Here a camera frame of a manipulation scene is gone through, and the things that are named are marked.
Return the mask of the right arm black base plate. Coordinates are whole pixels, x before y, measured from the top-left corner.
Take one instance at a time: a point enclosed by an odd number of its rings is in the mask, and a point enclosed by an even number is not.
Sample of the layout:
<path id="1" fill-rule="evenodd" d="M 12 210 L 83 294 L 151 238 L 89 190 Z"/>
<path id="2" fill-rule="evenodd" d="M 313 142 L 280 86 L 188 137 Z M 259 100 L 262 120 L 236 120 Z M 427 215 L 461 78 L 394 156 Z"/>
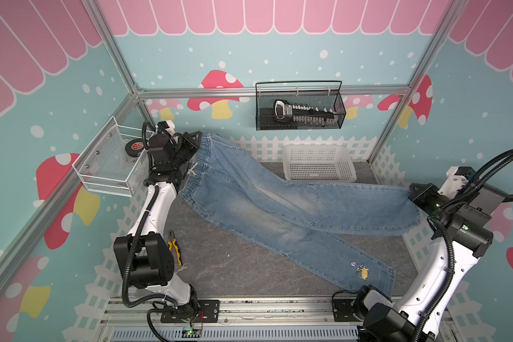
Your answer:
<path id="1" fill-rule="evenodd" d="M 336 323 L 360 322 L 355 314 L 353 298 L 334 298 L 331 301 L 333 319 Z"/>

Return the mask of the blue denim long pants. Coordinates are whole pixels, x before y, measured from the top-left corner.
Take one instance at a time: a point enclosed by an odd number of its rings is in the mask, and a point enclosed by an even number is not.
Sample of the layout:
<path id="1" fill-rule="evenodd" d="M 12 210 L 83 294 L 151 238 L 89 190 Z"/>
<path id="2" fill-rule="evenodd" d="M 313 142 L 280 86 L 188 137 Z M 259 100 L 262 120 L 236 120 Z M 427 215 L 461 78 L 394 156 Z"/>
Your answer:
<path id="1" fill-rule="evenodd" d="M 420 223 L 408 191 L 339 182 L 292 182 L 219 135 L 205 133 L 180 191 L 203 219 L 350 291 L 392 295 L 395 271 L 346 235 L 400 236 Z"/>

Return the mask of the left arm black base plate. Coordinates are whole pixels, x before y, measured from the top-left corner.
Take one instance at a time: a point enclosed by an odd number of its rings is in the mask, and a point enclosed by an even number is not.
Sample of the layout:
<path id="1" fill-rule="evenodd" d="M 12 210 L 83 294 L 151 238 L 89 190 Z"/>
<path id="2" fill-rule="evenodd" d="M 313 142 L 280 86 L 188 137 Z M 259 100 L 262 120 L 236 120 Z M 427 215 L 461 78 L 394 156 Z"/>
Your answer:
<path id="1" fill-rule="evenodd" d="M 197 322 L 203 323 L 217 323 L 219 320 L 220 300 L 207 300 L 200 299 L 200 311 L 198 314 Z M 165 312 L 161 314 L 161 323 L 189 323 L 188 319 L 182 319 L 181 315 L 177 312 Z"/>

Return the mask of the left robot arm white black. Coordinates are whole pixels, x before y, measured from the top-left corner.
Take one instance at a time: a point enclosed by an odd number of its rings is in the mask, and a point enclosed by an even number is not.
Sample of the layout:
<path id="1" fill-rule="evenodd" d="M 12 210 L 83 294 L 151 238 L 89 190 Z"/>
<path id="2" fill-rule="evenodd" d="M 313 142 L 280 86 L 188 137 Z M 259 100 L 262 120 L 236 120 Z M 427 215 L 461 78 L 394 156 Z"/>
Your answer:
<path id="1" fill-rule="evenodd" d="M 121 299 L 127 308 L 146 302 L 150 331 L 165 341 L 152 322 L 153 314 L 169 312 L 192 324 L 202 318 L 202 309 L 194 287 L 175 272 L 180 261 L 177 240 L 165 231 L 171 205 L 188 173 L 190 161 L 199 150 L 201 132 L 177 133 L 172 121 L 157 125 L 144 122 L 141 130 L 141 154 L 148 159 L 148 177 L 143 184 L 148 194 L 134 226 L 113 243 L 121 272 Z"/>

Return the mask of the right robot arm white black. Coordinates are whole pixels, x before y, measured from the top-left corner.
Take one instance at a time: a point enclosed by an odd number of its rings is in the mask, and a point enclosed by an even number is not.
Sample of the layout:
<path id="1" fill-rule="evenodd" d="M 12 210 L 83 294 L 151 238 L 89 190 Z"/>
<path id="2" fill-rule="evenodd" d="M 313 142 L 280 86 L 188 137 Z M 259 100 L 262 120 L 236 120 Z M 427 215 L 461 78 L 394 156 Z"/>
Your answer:
<path id="1" fill-rule="evenodd" d="M 513 149 L 480 169 L 451 167 L 441 187 L 413 183 L 409 200 L 427 214 L 433 231 L 430 256 L 408 293 L 392 302 L 374 286 L 361 288 L 352 302 L 361 330 L 377 341 L 435 341 L 448 302 L 463 277 L 492 246 L 486 228 L 500 205 L 513 194 L 489 180 L 513 162 Z"/>

